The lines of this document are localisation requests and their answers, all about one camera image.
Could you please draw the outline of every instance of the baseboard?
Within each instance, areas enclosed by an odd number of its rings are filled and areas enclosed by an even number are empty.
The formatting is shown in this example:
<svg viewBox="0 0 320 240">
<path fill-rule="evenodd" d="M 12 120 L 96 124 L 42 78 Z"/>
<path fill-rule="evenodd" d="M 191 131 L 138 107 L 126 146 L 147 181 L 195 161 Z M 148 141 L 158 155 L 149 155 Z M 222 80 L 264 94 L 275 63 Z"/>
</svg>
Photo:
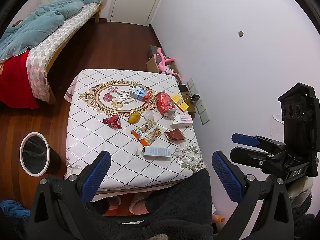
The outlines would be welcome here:
<svg viewBox="0 0 320 240">
<path fill-rule="evenodd" d="M 161 48 L 162 48 L 161 43 L 160 43 L 160 41 L 159 41 L 159 39 L 158 39 L 158 36 L 157 36 L 157 34 L 156 34 L 155 30 L 153 29 L 152 25 L 151 25 L 151 24 L 149 24 L 149 27 L 150 27 L 150 29 L 152 30 L 153 35 L 154 35 L 154 36 L 155 36 L 155 38 L 157 39 L 157 41 L 158 41 L 158 43 L 159 43 L 159 47 L 161 47 Z"/>
</svg>

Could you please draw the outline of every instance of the pink toy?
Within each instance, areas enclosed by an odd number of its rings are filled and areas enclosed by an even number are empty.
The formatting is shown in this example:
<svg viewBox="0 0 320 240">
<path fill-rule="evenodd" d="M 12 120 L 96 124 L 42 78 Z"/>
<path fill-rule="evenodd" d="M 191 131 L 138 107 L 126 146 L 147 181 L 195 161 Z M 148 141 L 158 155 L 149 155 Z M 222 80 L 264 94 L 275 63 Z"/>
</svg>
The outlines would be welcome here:
<svg viewBox="0 0 320 240">
<path fill-rule="evenodd" d="M 158 71 L 161 72 L 161 74 L 171 75 L 174 77 L 178 77 L 180 80 L 182 80 L 181 76 L 178 73 L 174 73 L 174 70 L 168 68 L 165 64 L 168 61 L 174 61 L 175 58 L 173 57 L 173 58 L 169 58 L 169 59 L 164 59 L 164 56 L 161 52 L 161 48 L 157 49 L 157 52 L 161 57 L 161 62 L 158 65 Z"/>
</svg>

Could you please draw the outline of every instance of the wooden bed frame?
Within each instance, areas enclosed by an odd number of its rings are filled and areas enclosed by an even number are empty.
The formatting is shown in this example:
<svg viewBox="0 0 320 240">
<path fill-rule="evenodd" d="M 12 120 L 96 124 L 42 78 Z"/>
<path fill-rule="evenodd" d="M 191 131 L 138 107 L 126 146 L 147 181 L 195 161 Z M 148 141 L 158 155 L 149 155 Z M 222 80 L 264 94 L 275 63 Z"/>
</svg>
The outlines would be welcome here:
<svg viewBox="0 0 320 240">
<path fill-rule="evenodd" d="M 98 4 L 97 9 L 95 11 L 95 13 L 92 15 L 92 17 L 90 19 L 95 19 L 95 23 L 99 22 L 99 17 L 100 17 L 100 9 L 101 9 L 101 3 Z M 66 44 L 71 40 L 71 38 L 73 37 L 73 35 L 75 35 L 75 33 L 81 28 L 79 27 L 78 29 L 75 30 L 75 32 L 67 39 L 64 41 L 64 43 L 62 43 L 62 45 L 60 46 L 60 48 L 55 52 L 55 54 L 52 56 L 51 60 L 49 61 L 49 63 L 47 64 L 47 73 L 49 73 L 53 63 L 55 62 L 55 60 L 57 59 L 57 57 L 59 56 L 60 52 L 63 50 L 63 48 L 66 46 Z M 54 105 L 57 100 L 56 97 L 54 96 L 52 89 L 49 85 L 49 93 L 50 93 L 50 98 L 49 98 L 49 105 Z"/>
</svg>

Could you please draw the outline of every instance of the white mattress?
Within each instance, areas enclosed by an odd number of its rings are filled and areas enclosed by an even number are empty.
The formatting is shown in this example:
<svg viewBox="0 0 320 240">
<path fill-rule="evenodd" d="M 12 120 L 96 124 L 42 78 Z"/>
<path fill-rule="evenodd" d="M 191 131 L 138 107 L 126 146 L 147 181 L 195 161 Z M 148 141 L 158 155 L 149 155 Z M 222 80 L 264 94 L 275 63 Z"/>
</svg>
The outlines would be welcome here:
<svg viewBox="0 0 320 240">
<path fill-rule="evenodd" d="M 48 63 L 61 45 L 84 25 L 96 10 L 97 3 L 84 5 L 78 13 L 65 20 L 54 33 L 29 52 L 27 73 L 35 98 L 49 102 L 49 85 L 46 81 Z"/>
</svg>

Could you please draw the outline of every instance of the trash can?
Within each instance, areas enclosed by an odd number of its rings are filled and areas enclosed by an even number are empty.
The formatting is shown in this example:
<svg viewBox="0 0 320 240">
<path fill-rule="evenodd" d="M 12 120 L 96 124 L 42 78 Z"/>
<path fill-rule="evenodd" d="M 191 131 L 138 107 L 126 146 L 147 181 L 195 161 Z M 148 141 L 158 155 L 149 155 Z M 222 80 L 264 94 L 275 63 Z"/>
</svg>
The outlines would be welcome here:
<svg viewBox="0 0 320 240">
<path fill-rule="evenodd" d="M 61 166 L 61 158 L 41 133 L 31 132 L 21 143 L 20 163 L 27 174 L 39 177 L 56 173 Z"/>
</svg>

